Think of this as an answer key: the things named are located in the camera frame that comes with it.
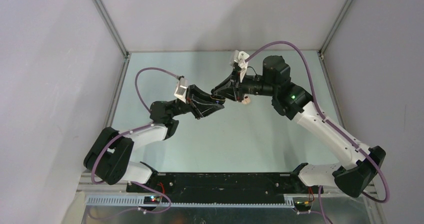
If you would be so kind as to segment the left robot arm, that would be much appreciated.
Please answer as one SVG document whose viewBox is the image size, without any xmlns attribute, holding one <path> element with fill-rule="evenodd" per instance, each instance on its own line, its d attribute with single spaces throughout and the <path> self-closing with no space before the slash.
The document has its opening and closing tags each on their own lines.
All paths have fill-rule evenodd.
<svg viewBox="0 0 424 224">
<path fill-rule="evenodd" d="M 207 117 L 224 108 L 225 98 L 211 95 L 196 85 L 186 88 L 172 101 L 155 101 L 150 106 L 151 122 L 127 131 L 104 128 L 84 158 L 94 184 L 114 185 L 119 181 L 137 182 L 146 192 L 156 190 L 154 170 L 142 162 L 130 160 L 133 152 L 148 144 L 172 137 L 179 125 L 176 116 L 191 113 L 195 119 Z"/>
</svg>

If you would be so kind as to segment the black earbud charging case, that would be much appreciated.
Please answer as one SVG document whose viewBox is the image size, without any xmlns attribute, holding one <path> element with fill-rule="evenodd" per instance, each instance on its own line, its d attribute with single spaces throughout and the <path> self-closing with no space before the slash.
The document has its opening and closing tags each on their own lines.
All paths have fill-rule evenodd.
<svg viewBox="0 0 424 224">
<path fill-rule="evenodd" d="M 225 97 L 211 95 L 211 98 L 216 101 L 217 104 L 223 105 L 226 101 Z"/>
</svg>

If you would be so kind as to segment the white earbud charging case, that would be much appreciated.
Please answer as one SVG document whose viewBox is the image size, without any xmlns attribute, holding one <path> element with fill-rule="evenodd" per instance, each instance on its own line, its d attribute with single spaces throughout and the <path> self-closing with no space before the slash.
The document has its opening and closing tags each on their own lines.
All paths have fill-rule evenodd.
<svg viewBox="0 0 424 224">
<path fill-rule="evenodd" d="M 244 96 L 243 100 L 241 101 L 242 104 L 248 105 L 251 103 L 251 99 L 249 96 Z"/>
</svg>

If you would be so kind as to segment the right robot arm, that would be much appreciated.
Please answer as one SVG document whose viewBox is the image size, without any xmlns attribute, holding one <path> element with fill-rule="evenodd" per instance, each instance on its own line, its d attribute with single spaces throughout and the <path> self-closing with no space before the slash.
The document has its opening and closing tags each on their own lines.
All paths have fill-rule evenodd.
<svg viewBox="0 0 424 224">
<path fill-rule="evenodd" d="M 271 96 L 277 113 L 302 126 L 338 159 L 338 163 L 300 164 L 292 173 L 291 187 L 303 193 L 310 186 L 337 187 L 350 197 L 359 197 L 377 175 L 386 152 L 361 143 L 332 120 L 319 113 L 313 96 L 291 81 L 290 66 L 282 56 L 268 56 L 262 63 L 262 74 L 250 76 L 238 62 L 231 74 L 211 90 L 215 96 L 241 102 L 246 95 Z"/>
</svg>

